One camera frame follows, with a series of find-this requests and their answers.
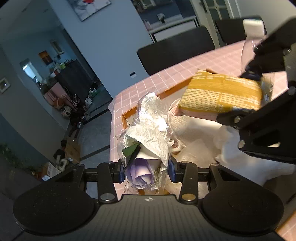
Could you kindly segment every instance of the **screw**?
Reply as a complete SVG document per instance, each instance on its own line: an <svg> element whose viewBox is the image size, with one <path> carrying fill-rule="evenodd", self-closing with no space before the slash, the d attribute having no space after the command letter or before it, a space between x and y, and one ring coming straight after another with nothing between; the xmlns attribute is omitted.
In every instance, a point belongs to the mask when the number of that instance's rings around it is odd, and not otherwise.
<svg viewBox="0 0 296 241"><path fill-rule="evenodd" d="M245 143L244 140L240 140L240 141L239 141L239 145L238 145L239 149L243 148L245 144L246 144L246 143Z"/></svg>
<svg viewBox="0 0 296 241"><path fill-rule="evenodd" d="M239 123L239 121L240 121L240 117L239 116L235 117L234 123L237 124L237 123Z"/></svg>
<svg viewBox="0 0 296 241"><path fill-rule="evenodd" d="M115 196L112 194L112 193L104 193L100 196L100 198L103 200L103 201L111 201L115 198Z"/></svg>
<svg viewBox="0 0 296 241"><path fill-rule="evenodd" d="M194 201L196 199L196 196L191 193L185 193L182 195L182 199L188 202Z"/></svg>
<svg viewBox="0 0 296 241"><path fill-rule="evenodd" d="M288 94L289 95L294 95L296 93L296 88L294 86L291 86L289 89L288 89Z"/></svg>

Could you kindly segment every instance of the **black chair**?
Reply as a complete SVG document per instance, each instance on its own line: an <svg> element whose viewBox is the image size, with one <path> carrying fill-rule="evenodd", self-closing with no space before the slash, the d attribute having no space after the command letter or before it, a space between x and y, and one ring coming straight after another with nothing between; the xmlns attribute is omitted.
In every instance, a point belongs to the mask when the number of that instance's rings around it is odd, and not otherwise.
<svg viewBox="0 0 296 241"><path fill-rule="evenodd" d="M224 43L228 45L228 44L233 44L238 41L246 39L246 35L244 33L244 24L243 24L243 21L246 18L262 20L262 18L257 15L257 16L250 16L250 17L244 17L244 18L233 18L233 19L224 19L224 20L215 21L218 32Z"/></svg>
<svg viewBox="0 0 296 241"><path fill-rule="evenodd" d="M213 49L213 40L202 26L140 48L137 54L146 72L153 75Z"/></svg>

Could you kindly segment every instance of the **bottle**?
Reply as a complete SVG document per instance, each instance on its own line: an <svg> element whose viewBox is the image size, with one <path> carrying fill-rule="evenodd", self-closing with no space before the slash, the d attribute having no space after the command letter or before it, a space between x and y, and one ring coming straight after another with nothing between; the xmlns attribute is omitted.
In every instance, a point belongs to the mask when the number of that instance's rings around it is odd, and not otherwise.
<svg viewBox="0 0 296 241"><path fill-rule="evenodd" d="M254 48L261 43L265 34L264 23L258 19L244 19L244 30L247 37L242 49L241 73L255 57Z"/></svg>

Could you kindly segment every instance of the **gray floor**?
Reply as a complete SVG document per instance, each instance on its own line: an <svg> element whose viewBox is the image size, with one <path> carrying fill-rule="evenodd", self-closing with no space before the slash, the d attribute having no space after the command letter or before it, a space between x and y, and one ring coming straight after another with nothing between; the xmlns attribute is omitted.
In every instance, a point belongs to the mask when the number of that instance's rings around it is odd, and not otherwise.
<svg viewBox="0 0 296 241"><path fill-rule="evenodd" d="M0 240L11 241L21 233L14 220L13 202L40 182L23 170L13 168L0 154Z"/></svg>
<svg viewBox="0 0 296 241"><path fill-rule="evenodd" d="M87 111L90 118L106 110L109 103L105 105L103 104L110 100L112 100L111 96L101 85L100 93L93 98L93 103ZM109 148L98 154L96 154L96 151L110 144L111 119L111 112L108 111L87 123L80 131L77 141L81 145L81 157L83 158L84 156L95 152L93 156L80 162L84 164L86 168L94 168L100 163L109 161ZM88 183L86 192L91 197L97 198L97 183Z"/></svg>

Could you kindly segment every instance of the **metal bolt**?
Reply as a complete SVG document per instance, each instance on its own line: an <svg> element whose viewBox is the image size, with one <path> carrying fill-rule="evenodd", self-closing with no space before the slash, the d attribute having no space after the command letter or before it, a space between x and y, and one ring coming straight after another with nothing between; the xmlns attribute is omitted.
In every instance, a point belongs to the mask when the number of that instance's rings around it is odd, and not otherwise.
<svg viewBox="0 0 296 241"><path fill-rule="evenodd" d="M240 149L240 148L243 148L245 144L246 144L246 143L245 143L244 140L240 140L240 141L239 141L239 145L238 145L239 149Z"/></svg>
<svg viewBox="0 0 296 241"><path fill-rule="evenodd" d="M115 196L112 194L112 193L104 193L100 196L100 198L103 200L103 201L111 201L115 198Z"/></svg>
<svg viewBox="0 0 296 241"><path fill-rule="evenodd" d="M239 121L240 121L240 117L239 116L235 117L234 123L237 124L237 123L239 123Z"/></svg>
<svg viewBox="0 0 296 241"><path fill-rule="evenodd" d="M77 127L78 127L78 129L81 129L83 126L84 126L84 124L83 124L82 122L78 122L78 123L77 123Z"/></svg>
<svg viewBox="0 0 296 241"><path fill-rule="evenodd" d="M182 199L188 202L194 201L196 199L196 196L191 193L186 193L182 195Z"/></svg>
<svg viewBox="0 0 296 241"><path fill-rule="evenodd" d="M288 89L288 94L289 95L294 95L296 93L296 88L294 86L291 86L289 89Z"/></svg>

